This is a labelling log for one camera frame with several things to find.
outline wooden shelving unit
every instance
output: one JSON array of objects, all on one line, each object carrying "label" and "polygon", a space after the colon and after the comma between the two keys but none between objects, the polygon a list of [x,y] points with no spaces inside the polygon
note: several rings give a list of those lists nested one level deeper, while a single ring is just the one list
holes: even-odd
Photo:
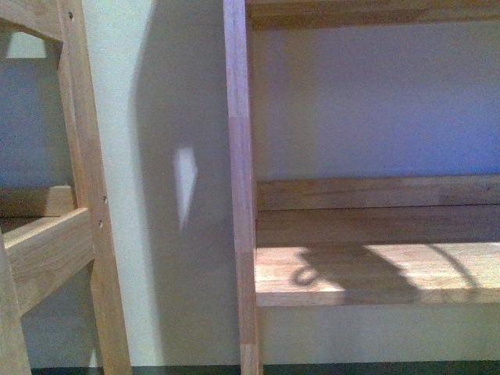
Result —
[{"label": "wooden shelving unit", "polygon": [[500,20],[490,0],[225,0],[241,373],[259,306],[500,302],[500,176],[255,181],[252,32]]},{"label": "wooden shelving unit", "polygon": [[0,373],[30,373],[21,316],[87,267],[105,373],[131,375],[81,3],[0,0],[15,30],[58,52],[75,185],[0,189]]}]

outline wood grain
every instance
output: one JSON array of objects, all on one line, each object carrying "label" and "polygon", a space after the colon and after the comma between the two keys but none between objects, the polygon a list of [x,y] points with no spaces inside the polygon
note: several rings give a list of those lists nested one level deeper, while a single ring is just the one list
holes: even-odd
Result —
[{"label": "wood grain", "polygon": [[241,374],[263,373],[255,303],[255,180],[248,88],[245,0],[224,0],[234,247],[236,252]]},{"label": "wood grain", "polygon": [[106,375],[131,375],[99,139],[84,12],[79,0],[60,2],[63,46],[58,75],[77,204],[88,207],[95,247],[91,290]]},{"label": "wood grain", "polygon": [[0,187],[0,217],[61,216],[75,208],[71,186]]},{"label": "wood grain", "polygon": [[0,373],[31,374],[9,259],[0,236]]},{"label": "wood grain", "polygon": [[257,245],[493,242],[499,224],[500,205],[262,211]]},{"label": "wood grain", "polygon": [[259,306],[500,302],[500,243],[257,251]]},{"label": "wood grain", "polygon": [[500,302],[500,206],[260,213],[258,305]]},{"label": "wood grain", "polygon": [[495,0],[248,0],[253,30],[500,19]]},{"label": "wood grain", "polygon": [[0,24],[53,41],[62,41],[57,0],[0,0]]},{"label": "wood grain", "polygon": [[24,314],[94,259],[89,212],[77,209],[28,232],[14,230],[5,250]]},{"label": "wood grain", "polygon": [[500,176],[261,181],[257,197],[262,210],[500,204]]}]

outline wooden frame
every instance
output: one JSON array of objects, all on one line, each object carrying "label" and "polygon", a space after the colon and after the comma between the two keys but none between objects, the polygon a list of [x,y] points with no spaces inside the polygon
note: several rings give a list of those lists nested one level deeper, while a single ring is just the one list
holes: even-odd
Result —
[{"label": "wooden frame", "polygon": [[105,373],[131,375],[81,3],[0,0],[0,26],[53,41],[59,51],[76,193],[0,190],[0,223],[9,229],[0,241],[0,373],[30,373],[20,317],[88,266]]},{"label": "wooden frame", "polygon": [[[255,182],[252,30],[471,20],[500,20],[500,3],[224,0],[242,375],[263,371],[258,305],[500,302],[499,176]],[[311,265],[328,282],[294,279]]]}]

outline wooden plank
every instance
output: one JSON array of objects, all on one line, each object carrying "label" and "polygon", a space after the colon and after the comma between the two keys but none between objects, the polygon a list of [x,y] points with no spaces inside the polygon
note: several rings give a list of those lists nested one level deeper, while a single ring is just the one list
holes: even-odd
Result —
[{"label": "wooden plank", "polygon": [[53,41],[62,41],[57,0],[0,0],[0,24]]},{"label": "wooden plank", "polygon": [[77,201],[88,207],[95,246],[91,290],[106,375],[131,375],[108,198],[102,165],[84,12],[79,0],[61,5],[64,44],[59,83]]},{"label": "wooden plank", "polygon": [[263,373],[255,302],[255,179],[248,92],[245,0],[224,0],[234,247],[236,252],[241,374]]},{"label": "wooden plank", "polygon": [[24,314],[94,259],[89,212],[77,209],[28,232],[14,230],[5,250]]},{"label": "wooden plank", "polygon": [[307,29],[381,24],[500,19],[492,0],[249,1],[253,30]]},{"label": "wooden plank", "polygon": [[75,208],[71,186],[0,187],[0,217],[61,216]]},{"label": "wooden plank", "polygon": [[258,305],[500,302],[500,206],[260,213]]},{"label": "wooden plank", "polygon": [[257,245],[494,242],[500,205],[262,211]]},{"label": "wooden plank", "polygon": [[262,210],[500,204],[500,176],[330,178],[258,182]]},{"label": "wooden plank", "polygon": [[500,243],[259,248],[259,306],[500,302]]},{"label": "wooden plank", "polygon": [[2,236],[0,236],[0,373],[5,375],[31,374],[13,275]]}]

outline wooden board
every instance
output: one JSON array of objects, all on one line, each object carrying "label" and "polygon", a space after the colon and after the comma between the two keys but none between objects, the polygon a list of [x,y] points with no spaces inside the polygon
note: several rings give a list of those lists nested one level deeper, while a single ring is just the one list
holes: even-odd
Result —
[{"label": "wooden board", "polygon": [[500,302],[500,243],[259,248],[259,306]]},{"label": "wooden board", "polygon": [[500,302],[496,205],[261,212],[257,303]]},{"label": "wooden board", "polygon": [[260,248],[497,239],[500,205],[262,211],[257,230]]},{"label": "wooden board", "polygon": [[31,374],[13,275],[0,236],[0,373]]},{"label": "wooden board", "polygon": [[496,0],[247,0],[253,30],[500,19]]},{"label": "wooden board", "polygon": [[62,41],[57,0],[0,0],[0,24],[53,41]]},{"label": "wooden board", "polygon": [[500,204],[500,176],[261,181],[257,197],[262,210]]},{"label": "wooden board", "polygon": [[227,109],[229,115],[231,187],[241,374],[263,373],[255,303],[255,182],[248,88],[248,39],[245,0],[224,0]]},{"label": "wooden board", "polygon": [[75,208],[71,186],[0,188],[2,218],[61,216]]},{"label": "wooden board", "polygon": [[87,209],[30,225],[4,235],[21,314],[94,259]]},{"label": "wooden board", "polygon": [[95,247],[91,291],[106,375],[131,375],[108,194],[102,165],[84,12],[80,0],[60,2],[63,46],[58,66],[77,204],[88,207]]}]

